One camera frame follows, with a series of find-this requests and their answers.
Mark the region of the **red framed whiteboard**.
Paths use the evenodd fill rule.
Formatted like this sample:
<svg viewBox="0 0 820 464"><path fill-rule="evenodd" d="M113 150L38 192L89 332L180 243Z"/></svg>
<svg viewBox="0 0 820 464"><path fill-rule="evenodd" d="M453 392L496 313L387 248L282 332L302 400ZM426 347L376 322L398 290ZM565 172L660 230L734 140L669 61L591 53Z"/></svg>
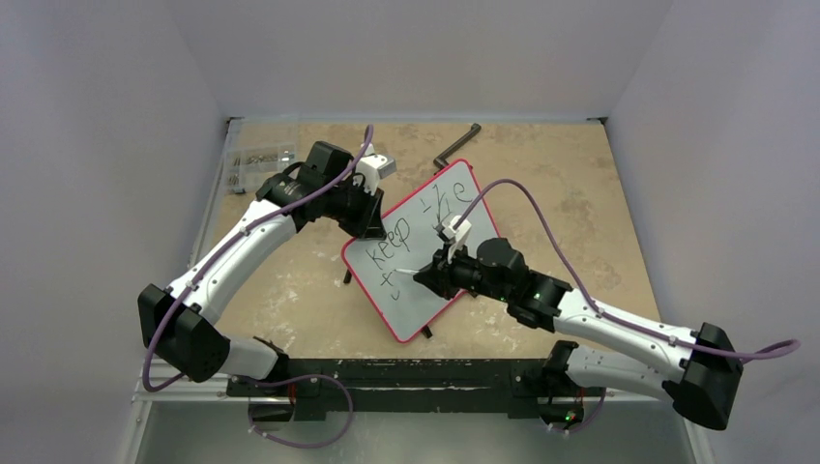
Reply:
<svg viewBox="0 0 820 464"><path fill-rule="evenodd" d="M385 239L350 240L341 249L342 261L396 341L421 333L454 300L394 269L418 271L429 264L444 245L435 227L462 214L481 190L472 166L458 159L384 214Z"/></svg>

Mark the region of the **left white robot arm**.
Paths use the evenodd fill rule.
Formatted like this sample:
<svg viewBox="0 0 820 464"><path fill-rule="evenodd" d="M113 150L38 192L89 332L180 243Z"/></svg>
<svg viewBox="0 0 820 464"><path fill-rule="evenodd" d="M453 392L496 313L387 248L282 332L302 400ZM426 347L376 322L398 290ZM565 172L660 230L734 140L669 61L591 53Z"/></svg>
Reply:
<svg viewBox="0 0 820 464"><path fill-rule="evenodd" d="M354 239L385 239L379 184L395 171L395 160L376 153L369 140L357 156L318 141L306 159L265 180L239 221L199 262L169 284L149 284L139 294L144 388L157 390L150 365L159 357L193 382L222 373L250 378L266 395L282 392L287 355L260 337L225 335L217 322L259 266L310 222L328 218Z"/></svg>

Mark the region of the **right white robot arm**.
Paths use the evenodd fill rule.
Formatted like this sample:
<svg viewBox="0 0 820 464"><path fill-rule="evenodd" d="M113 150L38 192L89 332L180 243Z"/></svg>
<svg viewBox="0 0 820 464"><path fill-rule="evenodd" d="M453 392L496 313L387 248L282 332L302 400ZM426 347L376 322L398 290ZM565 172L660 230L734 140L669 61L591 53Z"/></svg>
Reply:
<svg viewBox="0 0 820 464"><path fill-rule="evenodd" d="M567 282L534 271L504 238L482 242L474 255L443 246L413 273L446 300L468 291L506 304L531 329L581 337L611 349L595 357L577 347L547 362L542 378L553 392L602 387L670 401L680 416L713 430L727 428L744 367L726 331L662 324L584 296Z"/></svg>

